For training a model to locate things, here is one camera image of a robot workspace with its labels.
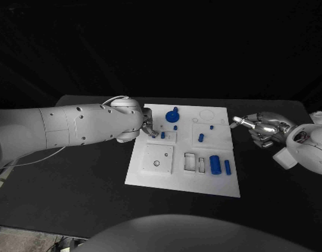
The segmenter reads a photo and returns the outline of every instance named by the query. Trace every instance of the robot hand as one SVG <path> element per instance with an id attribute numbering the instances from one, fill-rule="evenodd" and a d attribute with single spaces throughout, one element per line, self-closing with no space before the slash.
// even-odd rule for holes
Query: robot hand
<path id="1" fill-rule="evenodd" d="M 289 132 L 296 127 L 296 124 L 289 119 L 273 112 L 250 114 L 243 118 L 233 117 L 233 120 L 234 123 L 230 125 L 230 128 L 244 125 L 250 129 L 256 145 L 263 149 L 273 145 L 270 140 L 285 143 Z"/>

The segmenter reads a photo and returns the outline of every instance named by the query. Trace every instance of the white board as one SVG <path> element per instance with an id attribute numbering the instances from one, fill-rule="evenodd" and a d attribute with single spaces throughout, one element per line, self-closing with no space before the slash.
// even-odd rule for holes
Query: white board
<path id="1" fill-rule="evenodd" d="M 159 135 L 151 138 L 141 132 L 136 137 L 125 184 L 240 197 L 227 109 L 164 104 L 145 104 L 144 107 L 152 110 L 154 130 Z M 174 107 L 178 108 L 180 120 L 170 123 L 165 114 Z M 200 133 L 204 134 L 203 142 L 198 142 Z M 218 156 L 220 175 L 211 174 L 213 155 Z M 193 156 L 195 168 L 185 171 Z M 231 175 L 226 174 L 224 160 L 228 160 Z"/>

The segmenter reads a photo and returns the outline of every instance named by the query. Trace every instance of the table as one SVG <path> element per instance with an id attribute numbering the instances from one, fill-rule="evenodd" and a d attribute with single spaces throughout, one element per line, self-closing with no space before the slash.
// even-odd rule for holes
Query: table
<path id="1" fill-rule="evenodd" d="M 109 97 L 63 96 L 56 106 L 102 103 Z M 226 107 L 233 116 L 272 111 L 312 123 L 298 101 L 135 98 L 145 103 Z M 47 160 L 13 169 L 0 189 L 0 226 L 89 238 L 115 224 L 155 214 L 227 220 L 322 251 L 322 175 L 300 165 L 286 171 L 246 127 L 231 130 L 241 198 L 125 185 L 134 141 L 65 148 Z M 57 149 L 26 156 L 40 159 Z"/>

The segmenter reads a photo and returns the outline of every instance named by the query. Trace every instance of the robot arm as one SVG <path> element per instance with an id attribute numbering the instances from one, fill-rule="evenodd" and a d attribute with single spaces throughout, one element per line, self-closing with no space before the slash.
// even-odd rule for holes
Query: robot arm
<path id="1" fill-rule="evenodd" d="M 152 114 L 136 100 L 111 106 L 82 104 L 55 108 L 0 110 L 0 169 L 30 153 L 116 139 L 121 143 L 152 130 Z"/>
<path id="2" fill-rule="evenodd" d="M 234 117 L 233 120 L 230 127 L 244 125 L 260 148 L 272 146 L 270 140 L 286 144 L 273 156 L 285 169 L 300 163 L 306 169 L 322 174 L 322 125 L 296 125 L 272 112 L 257 113 L 243 118 Z"/>

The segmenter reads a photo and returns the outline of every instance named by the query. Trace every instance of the blue object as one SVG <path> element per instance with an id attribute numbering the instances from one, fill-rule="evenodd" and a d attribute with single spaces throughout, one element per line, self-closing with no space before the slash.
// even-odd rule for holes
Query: blue object
<path id="1" fill-rule="evenodd" d="M 211 167 L 211 174 L 214 175 L 221 174 L 218 156 L 210 156 L 210 167 Z"/>
<path id="2" fill-rule="evenodd" d="M 230 166 L 228 166 L 228 160 L 224 161 L 224 164 L 226 164 L 227 175 L 231 175 Z"/>
<path id="3" fill-rule="evenodd" d="M 177 122 L 178 119 L 180 119 L 178 108 L 174 107 L 174 110 L 167 112 L 167 121 Z"/>
<path id="4" fill-rule="evenodd" d="M 198 135 L 198 142 L 201 143 L 203 140 L 204 140 L 204 134 L 200 134 L 200 135 Z"/>

